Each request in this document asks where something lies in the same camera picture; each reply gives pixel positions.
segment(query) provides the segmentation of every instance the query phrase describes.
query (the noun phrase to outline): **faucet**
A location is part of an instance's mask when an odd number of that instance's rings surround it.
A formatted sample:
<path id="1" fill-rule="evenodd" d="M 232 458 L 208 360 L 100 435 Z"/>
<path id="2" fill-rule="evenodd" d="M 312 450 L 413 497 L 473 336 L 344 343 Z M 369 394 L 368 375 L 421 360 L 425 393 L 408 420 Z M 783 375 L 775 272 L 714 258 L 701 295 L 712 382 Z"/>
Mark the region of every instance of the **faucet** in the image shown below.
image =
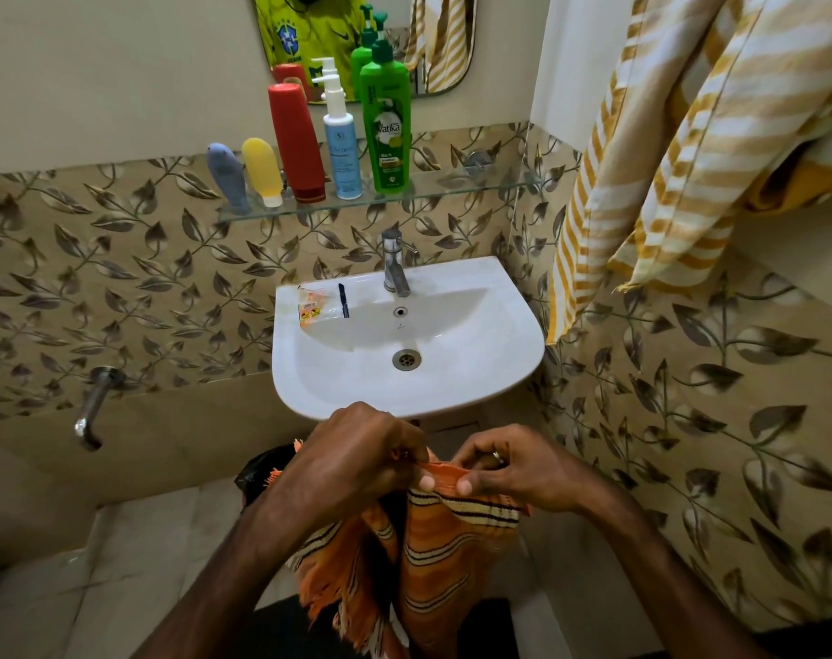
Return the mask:
<path id="1" fill-rule="evenodd" d="M 410 285 L 404 275 L 404 245 L 398 227 L 383 231 L 383 263 L 385 264 L 385 282 L 387 291 L 397 293 L 401 298 L 410 295 Z"/>
<path id="2" fill-rule="evenodd" d="M 95 452 L 102 448 L 102 441 L 92 433 L 92 424 L 95 422 L 95 417 L 99 415 L 103 400 L 108 391 L 122 387 L 125 380 L 126 374 L 124 371 L 115 367 L 103 365 L 92 368 L 90 372 L 92 390 L 84 401 L 81 417 L 74 422 L 74 434 L 81 442 L 81 446 L 89 452 Z"/>

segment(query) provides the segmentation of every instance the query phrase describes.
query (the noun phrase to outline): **hand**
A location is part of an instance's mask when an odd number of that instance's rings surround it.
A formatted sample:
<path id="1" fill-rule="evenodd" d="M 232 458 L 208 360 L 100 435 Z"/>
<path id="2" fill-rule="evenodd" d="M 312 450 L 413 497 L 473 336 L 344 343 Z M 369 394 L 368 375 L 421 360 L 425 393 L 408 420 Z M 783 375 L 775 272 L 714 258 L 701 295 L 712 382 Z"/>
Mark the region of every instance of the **hand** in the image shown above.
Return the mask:
<path id="1" fill-rule="evenodd" d="M 507 466 L 495 468 L 492 452 Z M 471 435 L 451 464 L 471 470 L 456 484 L 459 495 L 502 493 L 549 511 L 582 510 L 586 495 L 605 485 L 590 465 L 524 425 Z"/>
<path id="2" fill-rule="evenodd" d="M 287 493 L 292 512 L 313 531 L 360 513 L 391 490 L 431 489 L 433 479 L 417 465 L 427 460 L 419 428 L 356 402 L 320 423 L 285 467 L 274 494 L 259 499 L 278 503 L 277 493 Z"/>

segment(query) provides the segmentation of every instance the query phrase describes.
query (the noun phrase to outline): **yellow tube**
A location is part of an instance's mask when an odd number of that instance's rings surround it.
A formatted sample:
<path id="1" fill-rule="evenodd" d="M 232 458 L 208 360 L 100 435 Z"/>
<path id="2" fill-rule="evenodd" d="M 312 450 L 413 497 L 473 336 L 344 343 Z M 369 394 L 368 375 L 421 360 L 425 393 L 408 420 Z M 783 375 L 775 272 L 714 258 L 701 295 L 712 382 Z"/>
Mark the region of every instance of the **yellow tube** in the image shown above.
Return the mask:
<path id="1" fill-rule="evenodd" d="M 242 144 L 242 158 L 252 187 L 261 197 L 267 208 L 281 205 L 281 173 L 276 153 L 263 139 L 248 139 Z"/>

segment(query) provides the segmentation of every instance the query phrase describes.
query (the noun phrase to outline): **brazil jersey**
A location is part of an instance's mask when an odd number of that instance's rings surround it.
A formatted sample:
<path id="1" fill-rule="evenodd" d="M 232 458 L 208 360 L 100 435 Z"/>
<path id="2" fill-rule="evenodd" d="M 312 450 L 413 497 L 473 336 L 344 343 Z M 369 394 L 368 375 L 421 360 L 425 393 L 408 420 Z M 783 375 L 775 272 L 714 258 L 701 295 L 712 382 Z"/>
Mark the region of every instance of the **brazil jersey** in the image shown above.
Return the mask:
<path id="1" fill-rule="evenodd" d="M 312 58 L 334 58 L 340 83 L 351 99 L 352 52 L 360 45 L 364 0 L 254 0 L 263 47 L 271 68 L 300 63 L 312 84 L 321 76 L 321 63 Z"/>

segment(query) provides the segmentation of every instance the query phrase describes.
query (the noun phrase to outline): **green shampoo bottle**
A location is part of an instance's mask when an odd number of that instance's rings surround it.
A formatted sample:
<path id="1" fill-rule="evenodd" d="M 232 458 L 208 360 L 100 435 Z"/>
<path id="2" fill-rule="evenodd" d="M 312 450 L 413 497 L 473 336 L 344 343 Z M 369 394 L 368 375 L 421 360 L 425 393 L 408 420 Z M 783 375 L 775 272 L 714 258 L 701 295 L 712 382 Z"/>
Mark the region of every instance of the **green shampoo bottle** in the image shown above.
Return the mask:
<path id="1" fill-rule="evenodd" d="M 361 45 L 352 52 L 349 64 L 352 65 L 352 89 L 355 91 L 355 100 L 361 100 L 361 70 L 365 65 L 373 61 L 373 44 L 378 39 L 377 31 L 373 29 L 370 20 L 370 12 L 373 5 L 363 4 L 361 10 L 364 13 L 364 31 L 361 35 Z"/>
<path id="2" fill-rule="evenodd" d="M 377 29 L 380 37 L 373 44 L 373 61 L 361 72 L 364 130 L 374 189 L 393 194 L 410 183 L 410 72 L 395 61 L 379 18 Z"/>

